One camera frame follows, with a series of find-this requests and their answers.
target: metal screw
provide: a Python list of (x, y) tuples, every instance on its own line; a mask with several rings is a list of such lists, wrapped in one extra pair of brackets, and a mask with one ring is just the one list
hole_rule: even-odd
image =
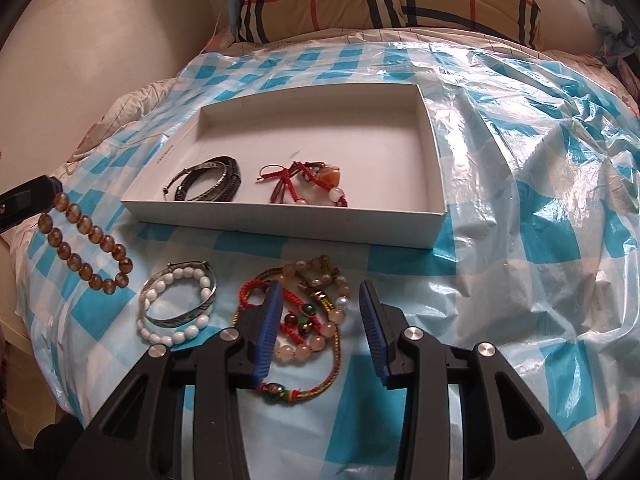
[(410, 326), (404, 329), (404, 337), (409, 341), (418, 341), (424, 337), (424, 332), (417, 326)]
[(491, 343), (480, 343), (478, 345), (478, 353), (484, 357), (491, 357), (495, 354), (495, 346)]
[(166, 346), (164, 345), (153, 345), (149, 349), (149, 355), (153, 358), (162, 357), (164, 354), (166, 354)]
[(240, 333), (235, 328), (225, 328), (220, 332), (222, 341), (235, 341), (240, 337)]

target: pink beaded bracelet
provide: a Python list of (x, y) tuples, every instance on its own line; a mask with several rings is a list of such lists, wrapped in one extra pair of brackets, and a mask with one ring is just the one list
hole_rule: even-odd
[(58, 257), (66, 261), (66, 266), (73, 272), (77, 272), (82, 280), (89, 282), (92, 290), (102, 290), (105, 294), (113, 294), (116, 286), (125, 288), (129, 285), (127, 274), (133, 270), (133, 262), (127, 257), (127, 249), (124, 245), (117, 244), (111, 235), (104, 234), (99, 226), (94, 225), (89, 215), (82, 214), (78, 204), (70, 204), (68, 194), (58, 193), (53, 205), (58, 211), (66, 213), (66, 219), (71, 224), (76, 224), (80, 234), (87, 235), (92, 244), (100, 244), (100, 248), (105, 253), (111, 253), (113, 259), (118, 262), (120, 272), (116, 274), (114, 280), (111, 278), (103, 280), (95, 274), (91, 265), (83, 263), (79, 254), (71, 252), (69, 244), (62, 240), (62, 231), (53, 227), (53, 219), (49, 213), (42, 213), (38, 219), (38, 230), (47, 235), (47, 242), (58, 250)]

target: jewelry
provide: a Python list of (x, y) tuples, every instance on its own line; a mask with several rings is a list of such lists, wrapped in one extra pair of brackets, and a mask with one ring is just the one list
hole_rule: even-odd
[(187, 191), (193, 183), (214, 168), (222, 168), (222, 176), (211, 188), (195, 198), (190, 198), (188, 202), (231, 202), (238, 192), (241, 180), (238, 162), (230, 156), (216, 156), (196, 166), (184, 168), (171, 179), (167, 186), (162, 188), (162, 193), (167, 196), (172, 184), (181, 176), (186, 175), (175, 190), (174, 196), (176, 202), (184, 202), (187, 199)]
[[(310, 270), (320, 272), (322, 277), (313, 279), (308, 277), (305, 272)], [(232, 319), (233, 326), (236, 324), (242, 309), (254, 306), (248, 303), (252, 290), (256, 288), (265, 289), (269, 285), (266, 279), (270, 276), (275, 276), (275, 279), (283, 283), (283, 286), (287, 280), (294, 278), (300, 280), (299, 288), (324, 310), (328, 318), (328, 322), (322, 323), (318, 319), (314, 305), (305, 303), (301, 298), (283, 287), (284, 300), (292, 303), (299, 314), (297, 315), (294, 310), (289, 310), (284, 317), (284, 321), (280, 323), (280, 331), (287, 334), (296, 345), (295, 347), (289, 344), (281, 345), (276, 341), (274, 357), (281, 362), (304, 361), (313, 352), (321, 351), (326, 345), (326, 339), (331, 338), (334, 364), (327, 378), (310, 390), (288, 390), (282, 384), (263, 383), (258, 387), (257, 391), (264, 394), (269, 400), (284, 400), (285, 402), (308, 400), (326, 391), (334, 383), (338, 373), (340, 373), (340, 334), (338, 325), (344, 321), (344, 307), (348, 304), (348, 296), (350, 294), (346, 285), (346, 278), (341, 275), (337, 267), (332, 266), (329, 257), (326, 255), (313, 258), (308, 262), (300, 261), (296, 264), (287, 264), (283, 267), (268, 269), (259, 274), (255, 280), (251, 280), (241, 287), (238, 310)], [(338, 293), (342, 294), (340, 298), (344, 299), (340, 302), (342, 305), (340, 307), (336, 307), (322, 290), (332, 284), (338, 285)], [(307, 335), (311, 335), (308, 343), (304, 339)]]
[(94, 273), (92, 266), (83, 263), (77, 253), (71, 252), (69, 244), (62, 239), (62, 231), (53, 227), (53, 219), (48, 212), (42, 213), (38, 219), (38, 230), (47, 235), (49, 245), (58, 250), (58, 257), (66, 261), (66, 266), (73, 272), (77, 272), (80, 278), (89, 282), (91, 290), (102, 290), (105, 294), (113, 294), (116, 286), (125, 288), (129, 285), (128, 274), (133, 270), (133, 262), (127, 257), (127, 249), (122, 244), (117, 244), (111, 235), (106, 235), (102, 229), (94, 225), (89, 215), (83, 215), (78, 204), (69, 203), (69, 195), (60, 192), (53, 199), (55, 209), (66, 214), (66, 219), (71, 224), (76, 224), (78, 231), (87, 235), (92, 244), (99, 244), (105, 253), (111, 253), (118, 262), (119, 273), (115, 278), (104, 280)]
[[(271, 173), (262, 173), (265, 168), (282, 168)], [(329, 200), (338, 207), (348, 207), (344, 191), (338, 187), (340, 184), (340, 168), (330, 166), (324, 162), (293, 162), (290, 168), (285, 168), (279, 164), (268, 164), (260, 168), (256, 182), (263, 182), (272, 178), (278, 178), (278, 183), (271, 193), (270, 203), (282, 204), (286, 190), (289, 191), (293, 202), (298, 205), (308, 205), (308, 201), (301, 198), (296, 192), (296, 188), (291, 181), (292, 177), (302, 174), (307, 182), (313, 182), (329, 193)]]
[[(148, 310), (158, 298), (158, 294), (164, 292), (167, 285), (171, 285), (175, 280), (180, 280), (183, 277), (194, 278), (198, 281), (201, 288), (200, 304), (196, 308), (170, 319), (155, 319), (149, 316)], [(140, 335), (149, 340), (151, 344), (162, 343), (169, 347), (174, 344), (184, 343), (188, 339), (194, 339), (200, 333), (200, 330), (209, 324), (209, 316), (207, 314), (213, 303), (217, 287), (216, 275), (207, 262), (167, 264), (164, 269), (159, 270), (146, 280), (140, 291), (138, 297), (139, 313), (136, 320)], [(195, 323), (189, 325), (184, 331), (174, 332), (171, 336), (161, 336), (145, 327), (145, 319), (160, 328), (178, 328), (193, 320), (195, 320)]]

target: plastic sheet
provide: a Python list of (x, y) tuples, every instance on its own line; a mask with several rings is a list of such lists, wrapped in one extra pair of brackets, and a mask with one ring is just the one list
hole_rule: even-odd
[[(422, 90), (448, 204), (433, 251), (139, 224), (120, 205), (140, 168), (199, 107), (242, 92), (354, 81)], [(220, 287), (206, 336), (229, 325), (242, 282), (328, 253), (352, 286), (372, 279), (385, 303), (441, 341), (497, 344), (594, 478), (640, 415), (639, 133), (617, 97), (559, 63), (466, 46), (302, 44), (199, 56), (156, 110), (102, 143), (68, 182), (72, 200), (126, 244), (135, 261), (129, 287), (92, 293), (36, 234), (19, 273), (20, 309), (58, 401), (87, 423), (145, 351), (136, 295), (165, 262), (212, 262)], [(61, 227), (83, 260), (116, 273), (108, 255)], [(181, 309), (179, 290), (163, 296)], [(311, 402), (270, 405), (241, 394), (252, 479), (393, 477), (404, 395), (375, 377), (355, 304), (342, 346), (337, 382)], [(329, 369), (324, 352), (305, 367), (273, 365), (269, 380), (303, 388)], [(187, 454), (189, 438), (186, 424)]]

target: bed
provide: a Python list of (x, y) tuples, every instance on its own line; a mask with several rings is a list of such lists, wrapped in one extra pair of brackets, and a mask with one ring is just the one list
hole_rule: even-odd
[[(567, 1), (581, 9), (579, 0)], [(572, 15), (584, 18), (581, 12)], [(557, 14), (549, 16), (553, 27)], [(145, 351), (136, 336), (136, 291), (160, 262), (213, 262), (221, 287), (211, 334), (229, 324), (238, 287), (255, 272), (323, 251), (351, 283), (372, 278), (384, 301), (440, 340), (463, 347), (494, 341), (588, 476), (597, 476), (640, 413), (640, 128), (622, 85), (580, 56), (597, 48), (597, 37), (580, 20), (572, 23), (576, 30), (553, 36), (555, 52), (450, 28), (327, 29), (265, 45), (231, 43), (228, 35), (225, 43), (223, 35), (218, 52), (197, 56), (177, 79), (152, 87), (155, 102), (113, 127), (117, 103), (56, 174), (83, 210), (130, 247), (136, 267), (129, 287), (113, 299), (86, 296), (50, 256), (33, 221), (12, 241), (18, 312), (60, 405), (86, 424)], [(139, 224), (120, 205), (126, 184), (199, 107), (327, 80), (420, 86), (449, 211), (433, 251)], [(82, 246), (78, 234), (64, 234), (82, 247), (83, 259), (98, 258), (112, 273), (113, 263)], [(392, 477), (403, 397), (376, 385), (354, 305), (343, 345), (344, 369), (317, 400), (290, 411), (241, 397), (252, 478)], [(273, 377), (305, 383), (327, 366), (319, 360), (312, 376), (275, 366)], [(450, 397), (455, 406), (455, 391)], [(363, 398), (368, 415), (359, 408)], [(458, 450), (459, 427), (453, 418)], [(188, 431), (185, 438), (188, 453)]]

